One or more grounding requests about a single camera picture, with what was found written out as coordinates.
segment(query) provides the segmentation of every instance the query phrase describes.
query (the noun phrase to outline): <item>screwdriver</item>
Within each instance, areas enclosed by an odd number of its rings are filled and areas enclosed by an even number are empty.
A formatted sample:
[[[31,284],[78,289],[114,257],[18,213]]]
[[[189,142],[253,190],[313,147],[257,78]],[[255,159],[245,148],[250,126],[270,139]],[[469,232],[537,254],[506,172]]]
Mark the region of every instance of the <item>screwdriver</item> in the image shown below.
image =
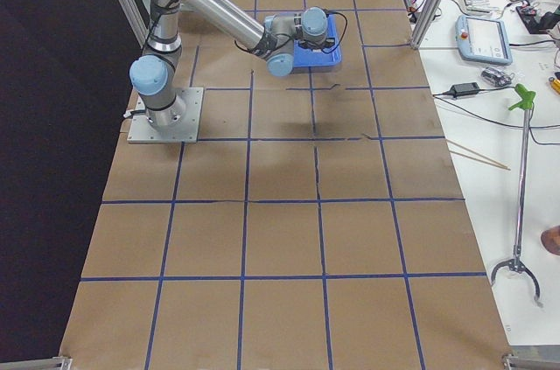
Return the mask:
[[[560,94],[560,80],[559,80],[559,79],[555,79],[554,77],[550,77],[550,78],[549,78],[549,83],[550,83],[550,86],[551,86],[558,94]]]

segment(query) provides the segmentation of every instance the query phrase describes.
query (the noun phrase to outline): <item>green handle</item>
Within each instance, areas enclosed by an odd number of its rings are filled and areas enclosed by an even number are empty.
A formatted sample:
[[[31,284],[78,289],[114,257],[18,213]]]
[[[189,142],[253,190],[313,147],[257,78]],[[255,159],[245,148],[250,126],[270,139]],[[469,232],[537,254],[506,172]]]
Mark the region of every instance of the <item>green handle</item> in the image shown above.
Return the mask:
[[[514,110],[515,108],[531,110],[533,108],[533,100],[535,99],[536,93],[527,90],[527,88],[521,83],[515,85],[515,92],[519,95],[519,97],[521,97],[521,101],[518,101],[515,105],[510,106],[509,110]]]

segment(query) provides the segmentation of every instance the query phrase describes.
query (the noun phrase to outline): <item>grid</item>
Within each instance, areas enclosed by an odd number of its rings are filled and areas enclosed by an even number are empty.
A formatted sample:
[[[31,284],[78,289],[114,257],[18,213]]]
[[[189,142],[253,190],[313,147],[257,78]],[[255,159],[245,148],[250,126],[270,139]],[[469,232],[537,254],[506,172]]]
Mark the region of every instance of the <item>grid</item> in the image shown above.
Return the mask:
[[[260,19],[324,4],[234,1]],[[181,20],[176,80],[206,87],[200,139],[120,135],[61,348],[81,367],[501,368],[401,0],[333,1],[342,68],[284,81]]]

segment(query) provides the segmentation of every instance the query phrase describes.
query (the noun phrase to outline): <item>black curtain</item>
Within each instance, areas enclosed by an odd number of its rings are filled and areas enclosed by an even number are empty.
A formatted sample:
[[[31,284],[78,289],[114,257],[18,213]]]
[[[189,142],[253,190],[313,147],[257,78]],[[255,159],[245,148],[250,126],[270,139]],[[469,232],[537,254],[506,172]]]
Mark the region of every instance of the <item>black curtain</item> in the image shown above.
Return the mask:
[[[0,0],[0,49],[0,362],[44,359],[59,352],[140,50],[117,0]]]

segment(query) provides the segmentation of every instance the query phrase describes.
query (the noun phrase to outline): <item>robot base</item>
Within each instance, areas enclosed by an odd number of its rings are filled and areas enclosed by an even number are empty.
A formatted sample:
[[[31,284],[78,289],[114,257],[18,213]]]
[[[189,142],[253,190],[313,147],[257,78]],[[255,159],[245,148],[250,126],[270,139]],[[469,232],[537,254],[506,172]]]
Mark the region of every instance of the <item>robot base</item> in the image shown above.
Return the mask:
[[[178,123],[170,127],[156,129],[151,126],[145,115],[134,115],[130,124],[129,143],[196,143],[199,137],[203,96],[203,87],[177,89],[177,97],[185,102],[186,112]],[[144,109],[140,98],[136,109]]]

